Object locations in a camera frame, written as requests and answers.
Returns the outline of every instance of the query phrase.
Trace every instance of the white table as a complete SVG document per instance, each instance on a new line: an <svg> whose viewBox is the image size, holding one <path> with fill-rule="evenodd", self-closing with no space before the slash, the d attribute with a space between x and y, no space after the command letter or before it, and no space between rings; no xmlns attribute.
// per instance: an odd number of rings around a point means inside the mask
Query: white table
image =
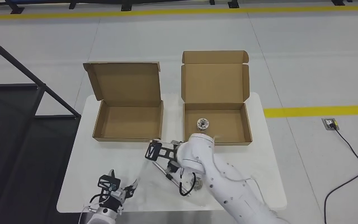
<svg viewBox="0 0 358 224"><path fill-rule="evenodd" d="M162 94L165 142L182 140L182 100L178 94ZM254 92L246 100L253 142L249 146L217 146L215 153L233 164L246 177L253 176L271 209L285 209L286 195L272 147L260 98ZM67 167L60 197L59 212L80 212L89 199L100 193L98 178L115 170L121 186L131 184L140 174L134 196L125 202L124 212L222 210L205 188L190 199L183 199L178 188L144 158L147 143L98 142L92 138L100 102L89 96ZM255 183L249 183L260 198Z"/></svg>

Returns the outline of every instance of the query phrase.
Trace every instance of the gray floor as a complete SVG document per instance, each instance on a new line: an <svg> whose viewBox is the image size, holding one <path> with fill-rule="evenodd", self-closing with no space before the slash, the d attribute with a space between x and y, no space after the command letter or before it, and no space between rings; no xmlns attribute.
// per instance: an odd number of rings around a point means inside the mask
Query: gray floor
<svg viewBox="0 0 358 224"><path fill-rule="evenodd" d="M80 113L93 94L87 61L160 61L162 92L176 92L184 50L246 50L251 91L264 108L358 103L358 12L182 15L0 21L1 45ZM30 82L0 59L1 83ZM67 113L46 97L38 114ZM358 150L356 116L336 117ZM320 117L266 119L292 224L323 223L323 201L358 161ZM328 223L356 223L358 182L328 201ZM234 223L224 211L125 213L119 223Z"/></svg>

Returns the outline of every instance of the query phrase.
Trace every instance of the cardboard box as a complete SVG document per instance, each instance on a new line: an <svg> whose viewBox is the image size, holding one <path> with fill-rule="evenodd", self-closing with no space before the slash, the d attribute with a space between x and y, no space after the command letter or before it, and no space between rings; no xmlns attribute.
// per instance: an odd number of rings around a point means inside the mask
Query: cardboard box
<svg viewBox="0 0 358 224"><path fill-rule="evenodd" d="M247 52L184 52L182 62L184 141L193 133L205 133L215 137L216 145L250 144L244 103L250 95ZM203 132L196 124L200 118L209 121Z"/></svg>
<svg viewBox="0 0 358 224"><path fill-rule="evenodd" d="M110 142L161 138L159 63L88 62L83 66L96 99L101 100L93 138Z"/></svg>

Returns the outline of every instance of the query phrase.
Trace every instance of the power outlet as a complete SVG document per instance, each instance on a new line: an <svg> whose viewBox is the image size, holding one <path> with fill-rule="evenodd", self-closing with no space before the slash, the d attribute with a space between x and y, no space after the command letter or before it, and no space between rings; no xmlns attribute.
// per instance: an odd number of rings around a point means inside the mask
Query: power outlet
<svg viewBox="0 0 358 224"><path fill-rule="evenodd" d="M336 128L337 130L339 130L339 126L338 123L336 122L336 120L334 118L322 118L322 122L324 124L324 127L326 128L326 130L335 130L334 128L331 128L329 125L332 123L336 124Z"/></svg>

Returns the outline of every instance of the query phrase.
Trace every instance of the box lid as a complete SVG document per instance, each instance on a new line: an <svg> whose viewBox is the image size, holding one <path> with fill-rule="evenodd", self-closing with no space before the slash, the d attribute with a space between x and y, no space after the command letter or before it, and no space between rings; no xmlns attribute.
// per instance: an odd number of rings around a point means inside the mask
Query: box lid
<svg viewBox="0 0 358 224"><path fill-rule="evenodd" d="M97 100L109 104L161 101L159 62L88 62L83 66Z"/></svg>
<svg viewBox="0 0 358 224"><path fill-rule="evenodd" d="M191 103L244 102L250 95L244 50L183 52L182 98Z"/></svg>

